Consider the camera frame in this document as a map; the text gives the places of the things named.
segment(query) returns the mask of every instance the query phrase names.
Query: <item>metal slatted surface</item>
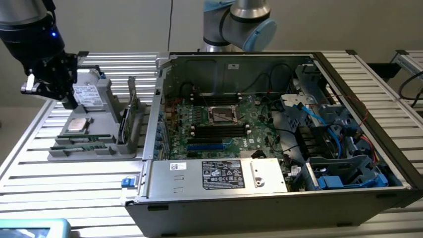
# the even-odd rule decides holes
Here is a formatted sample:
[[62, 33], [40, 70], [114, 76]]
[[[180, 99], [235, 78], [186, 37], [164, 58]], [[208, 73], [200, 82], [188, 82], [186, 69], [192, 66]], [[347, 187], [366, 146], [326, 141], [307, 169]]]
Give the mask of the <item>metal slatted surface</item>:
[[[326, 53], [326, 57], [423, 173], [423, 148], [419, 148], [423, 145], [423, 132], [415, 121], [385, 94], [379, 83], [355, 58], [343, 52]], [[84, 64], [100, 65], [112, 78], [114, 93], [120, 98], [126, 98], [128, 93], [127, 78], [135, 75], [139, 96], [142, 101], [148, 102], [155, 84], [154, 61], [155, 54], [90, 54]], [[140, 161], [47, 161], [47, 149], [54, 144], [70, 113], [62, 104], [46, 104], [38, 117], [40, 123], [35, 123], [34, 129], [27, 132], [28, 141], [18, 145], [16, 155], [11, 154], [0, 168], [0, 219], [66, 218], [72, 225], [74, 237], [140, 238], [142, 232], [120, 206], [120, 181], [140, 171]], [[231, 237], [411, 238], [422, 235], [423, 200], [405, 209], [387, 210], [359, 227], [239, 234]]]

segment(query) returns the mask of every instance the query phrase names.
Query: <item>blue latch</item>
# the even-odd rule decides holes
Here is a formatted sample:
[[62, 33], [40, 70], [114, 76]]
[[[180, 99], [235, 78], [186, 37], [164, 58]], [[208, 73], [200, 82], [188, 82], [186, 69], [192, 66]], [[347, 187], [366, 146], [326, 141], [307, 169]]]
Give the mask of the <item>blue latch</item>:
[[122, 188], [124, 187], [135, 187], [135, 178], [124, 178], [122, 180]]

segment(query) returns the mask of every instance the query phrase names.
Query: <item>black cable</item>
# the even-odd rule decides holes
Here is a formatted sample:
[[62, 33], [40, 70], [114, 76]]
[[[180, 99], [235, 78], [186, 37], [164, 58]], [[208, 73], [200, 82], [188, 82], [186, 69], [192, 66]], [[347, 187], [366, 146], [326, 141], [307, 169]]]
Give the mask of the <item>black cable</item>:
[[423, 100], [423, 98], [419, 98], [419, 97], [415, 97], [415, 98], [409, 98], [409, 97], [406, 97], [405, 95], [403, 95], [403, 89], [405, 89], [405, 87], [406, 87], [406, 85], [415, 79], [415, 78], [418, 78], [421, 75], [423, 75], [423, 71], [422, 72], [419, 72], [419, 73], [417, 73], [415, 75], [413, 75], [405, 82], [403, 82], [403, 84], [399, 86], [399, 92], [398, 92], [398, 94], [399, 94], [399, 96], [401, 96], [401, 98], [402, 99], [407, 99], [407, 100]]
[[256, 79], [254, 80], [254, 82], [248, 85], [248, 87], [244, 90], [242, 90], [242, 92], [246, 92], [252, 87], [252, 85], [256, 84], [256, 82], [259, 81], [262, 75], [266, 75], [269, 77], [269, 79], [270, 79], [270, 75], [267, 73], [260, 73], [259, 76], [256, 77]]
[[291, 66], [287, 63], [278, 63], [274, 65], [273, 69], [271, 69], [271, 74], [270, 74], [270, 89], [273, 88], [273, 75], [274, 75], [274, 71], [277, 69], [278, 66], [286, 66], [290, 70], [290, 74], [291, 74], [291, 79], [294, 79], [294, 69], [291, 68]]
[[291, 133], [291, 134], [295, 136], [295, 133], [294, 133], [293, 131], [285, 130], [285, 129], [278, 129], [278, 128], [275, 128], [275, 127], [269, 126], [263, 121], [260, 121], [260, 122], [263, 123], [263, 125], [264, 125], [267, 128], [270, 128], [270, 129], [273, 129], [273, 130], [289, 132], [289, 133]]
[[168, 52], [170, 52], [170, 48], [171, 48], [172, 15], [174, 15], [174, 0], [171, 0], [170, 33], [168, 33], [168, 37], [167, 37], [167, 51]]
[[423, 99], [423, 98], [421, 98], [421, 95], [422, 95], [422, 91], [418, 93], [417, 99], [415, 99], [415, 101], [413, 102], [411, 107], [414, 107], [414, 106], [418, 104], [418, 100]]
[[275, 150], [275, 149], [274, 149], [274, 147], [273, 147], [273, 143], [270, 143], [270, 146], [271, 146], [271, 149], [273, 149], [273, 151], [274, 151], [274, 152], [279, 152], [279, 153], [282, 153], [282, 150]]
[[287, 152], [289, 150], [294, 149], [295, 147], [299, 147], [299, 145], [294, 145], [290, 148], [287, 148], [286, 150], [283, 150], [283, 152]]
[[183, 97], [183, 89], [184, 89], [184, 86], [190, 84], [192, 87], [194, 87], [194, 83], [192, 82], [183, 82], [183, 84], [179, 86], [179, 97], [182, 98]]

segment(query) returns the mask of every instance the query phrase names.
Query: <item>barcode sticker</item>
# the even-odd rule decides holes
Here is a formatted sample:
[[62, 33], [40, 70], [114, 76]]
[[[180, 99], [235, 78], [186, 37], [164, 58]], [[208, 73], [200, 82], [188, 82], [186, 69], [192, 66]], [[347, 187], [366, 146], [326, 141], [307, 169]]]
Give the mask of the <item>barcode sticker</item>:
[[88, 86], [74, 86], [78, 102], [84, 107], [100, 107], [103, 106], [102, 97], [98, 88], [94, 85]]
[[186, 170], [187, 163], [171, 163], [171, 170]]

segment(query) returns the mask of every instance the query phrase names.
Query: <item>motherboard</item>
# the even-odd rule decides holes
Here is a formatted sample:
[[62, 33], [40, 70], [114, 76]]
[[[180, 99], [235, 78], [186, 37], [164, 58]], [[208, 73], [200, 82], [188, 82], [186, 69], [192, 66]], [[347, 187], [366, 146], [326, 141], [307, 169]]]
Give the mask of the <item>motherboard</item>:
[[174, 101], [166, 109], [170, 159], [282, 158], [281, 138], [259, 121], [266, 107], [259, 96]]

